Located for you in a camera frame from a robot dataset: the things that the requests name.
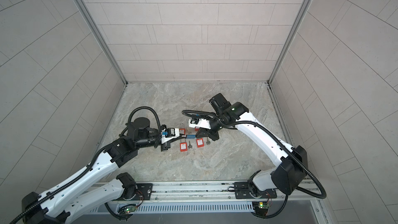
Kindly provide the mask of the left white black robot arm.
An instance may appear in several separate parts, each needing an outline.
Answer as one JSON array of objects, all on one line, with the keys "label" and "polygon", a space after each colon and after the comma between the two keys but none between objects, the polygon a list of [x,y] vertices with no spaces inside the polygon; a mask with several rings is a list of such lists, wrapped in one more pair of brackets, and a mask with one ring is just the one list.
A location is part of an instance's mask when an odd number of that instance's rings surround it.
[{"label": "left white black robot arm", "polygon": [[165,151],[172,142],[186,137],[181,129],[162,125],[153,108],[138,107],[130,113],[119,138],[97,151],[85,167],[41,194],[25,196],[22,213],[12,223],[70,224],[94,207],[118,198],[130,200],[139,196],[143,201],[145,197],[129,173],[118,175],[98,189],[88,189],[136,157],[139,149],[160,147]]}]

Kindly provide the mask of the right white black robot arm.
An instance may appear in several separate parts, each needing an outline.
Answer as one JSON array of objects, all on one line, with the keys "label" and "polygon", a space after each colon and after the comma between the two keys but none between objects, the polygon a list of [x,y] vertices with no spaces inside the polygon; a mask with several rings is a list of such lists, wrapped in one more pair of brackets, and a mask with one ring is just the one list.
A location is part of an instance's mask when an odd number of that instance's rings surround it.
[{"label": "right white black robot arm", "polygon": [[246,190],[259,198],[268,190],[278,189],[285,197],[282,206],[269,214],[268,202],[257,202],[253,215],[257,218],[270,219],[278,216],[285,208],[288,197],[295,191],[301,191],[311,197],[325,199],[325,188],[308,168],[307,152],[302,146],[293,147],[278,138],[253,113],[240,102],[231,104],[222,93],[213,96],[209,103],[213,112],[183,110],[181,113],[190,118],[189,125],[199,128],[196,137],[219,139],[222,129],[236,129],[254,141],[271,159],[274,170],[254,173],[248,180]]}]

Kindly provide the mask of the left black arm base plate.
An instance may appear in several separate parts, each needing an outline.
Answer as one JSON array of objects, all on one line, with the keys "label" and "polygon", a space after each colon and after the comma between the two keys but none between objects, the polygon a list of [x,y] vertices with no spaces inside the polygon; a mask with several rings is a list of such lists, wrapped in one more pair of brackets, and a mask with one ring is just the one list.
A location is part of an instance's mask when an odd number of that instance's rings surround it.
[{"label": "left black arm base plate", "polygon": [[118,201],[147,201],[150,200],[153,190],[152,183],[138,183],[135,188],[129,186],[125,189]]}]

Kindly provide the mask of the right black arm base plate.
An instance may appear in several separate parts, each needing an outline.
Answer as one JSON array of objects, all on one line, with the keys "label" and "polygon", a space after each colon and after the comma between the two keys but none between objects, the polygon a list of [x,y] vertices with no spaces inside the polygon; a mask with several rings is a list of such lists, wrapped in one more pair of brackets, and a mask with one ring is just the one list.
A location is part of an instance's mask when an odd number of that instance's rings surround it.
[{"label": "right black arm base plate", "polygon": [[265,191],[250,190],[247,181],[235,182],[232,190],[236,199],[276,199],[277,193],[274,189],[267,189]]}]

